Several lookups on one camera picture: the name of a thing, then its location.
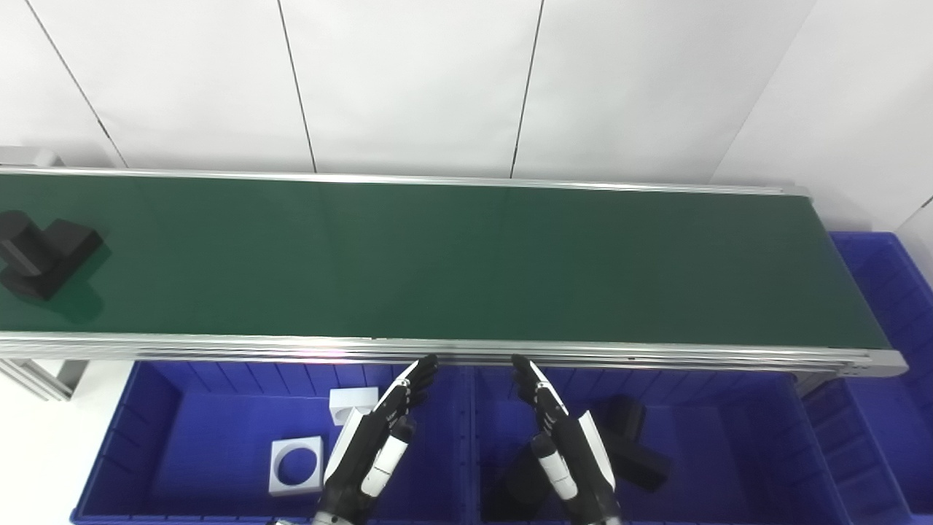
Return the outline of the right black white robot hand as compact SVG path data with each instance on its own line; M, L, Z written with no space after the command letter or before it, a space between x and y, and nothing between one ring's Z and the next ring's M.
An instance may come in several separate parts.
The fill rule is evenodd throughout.
M590 411L571 416L553 383L526 356L513 354L518 395L534 410L532 452L573 524L620 524L615 475Z

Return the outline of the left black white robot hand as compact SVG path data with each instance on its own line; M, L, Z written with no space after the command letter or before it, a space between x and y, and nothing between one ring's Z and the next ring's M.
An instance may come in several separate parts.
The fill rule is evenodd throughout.
M424 355L387 386L369 412L352 412L327 463L313 524L369 521L413 439L415 422L410 409L426 399L437 369L437 356Z

